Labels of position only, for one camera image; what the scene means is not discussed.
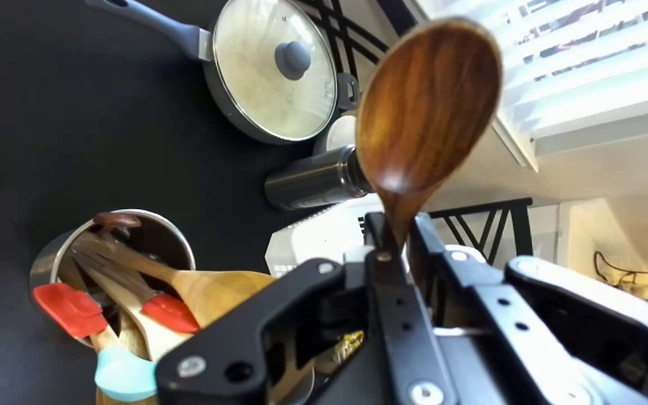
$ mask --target saucepan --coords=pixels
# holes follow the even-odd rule
[[[354,79],[335,72],[321,31],[286,0],[230,0],[210,31],[137,0],[87,5],[142,23],[203,61],[214,102],[253,140],[305,142],[324,133],[338,110],[354,105]]]

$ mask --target pot lid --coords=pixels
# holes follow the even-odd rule
[[[214,66],[239,113],[287,142],[326,128],[338,102],[327,46],[286,0],[230,0],[210,33]]]

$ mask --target pan handle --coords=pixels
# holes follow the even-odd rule
[[[137,0],[86,0],[87,7],[101,9],[168,36],[186,56],[210,61],[209,31],[177,23]]]

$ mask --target lid knob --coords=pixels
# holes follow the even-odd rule
[[[299,81],[311,66],[311,55],[302,42],[290,40],[277,46],[275,64],[286,79]]]

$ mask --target white blinds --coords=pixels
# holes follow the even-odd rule
[[[503,55],[511,130],[557,135],[648,113],[648,0],[419,0],[469,16]]]

